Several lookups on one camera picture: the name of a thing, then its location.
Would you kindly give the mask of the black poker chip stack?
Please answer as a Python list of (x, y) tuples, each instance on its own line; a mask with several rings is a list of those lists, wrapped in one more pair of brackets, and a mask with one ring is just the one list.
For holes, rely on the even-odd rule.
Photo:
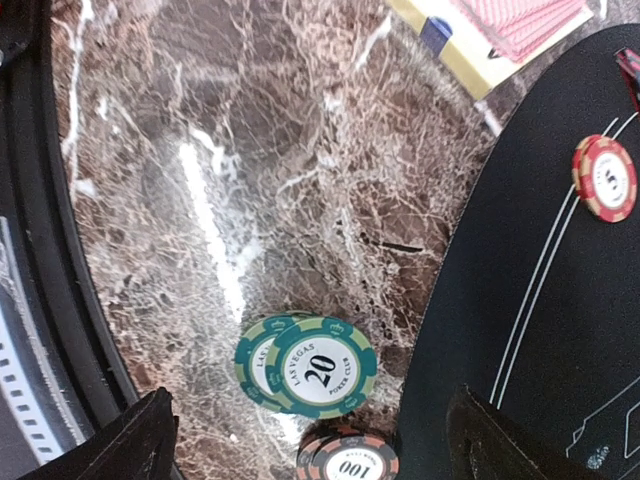
[(302, 480), (395, 479), (399, 471), (399, 457), (384, 437), (349, 426), (308, 433), (296, 456)]

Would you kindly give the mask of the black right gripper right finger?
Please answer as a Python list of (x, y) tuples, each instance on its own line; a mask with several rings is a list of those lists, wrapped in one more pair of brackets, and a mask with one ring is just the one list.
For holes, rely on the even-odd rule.
[(446, 428), (455, 479), (602, 477), (536, 441), (466, 385), (449, 402)]

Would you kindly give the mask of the red poker chip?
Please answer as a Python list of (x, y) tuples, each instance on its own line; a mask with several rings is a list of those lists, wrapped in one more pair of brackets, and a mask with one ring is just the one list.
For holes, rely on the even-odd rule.
[(631, 215), (638, 178), (627, 150), (615, 139), (590, 135), (576, 146), (572, 159), (575, 189), (600, 220), (618, 223)]

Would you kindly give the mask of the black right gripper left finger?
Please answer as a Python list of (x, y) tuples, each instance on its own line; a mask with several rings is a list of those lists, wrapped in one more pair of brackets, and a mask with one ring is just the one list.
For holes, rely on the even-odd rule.
[(27, 480), (169, 479), (179, 418), (160, 387), (82, 445), (25, 474)]

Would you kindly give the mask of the green poker chip stack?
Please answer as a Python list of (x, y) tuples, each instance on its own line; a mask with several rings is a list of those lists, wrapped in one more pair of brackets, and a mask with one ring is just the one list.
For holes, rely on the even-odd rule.
[(369, 339), (346, 321), (289, 311), (258, 320), (240, 336), (234, 369), (241, 389), (256, 404), (329, 419), (365, 403), (378, 359)]

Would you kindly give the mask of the red-backed playing card deck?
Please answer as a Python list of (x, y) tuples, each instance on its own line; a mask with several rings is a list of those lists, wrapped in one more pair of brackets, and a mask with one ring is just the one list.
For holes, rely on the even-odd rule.
[(586, 6), (578, 0), (461, 0), (452, 4), (483, 34), (492, 52), (520, 62)]

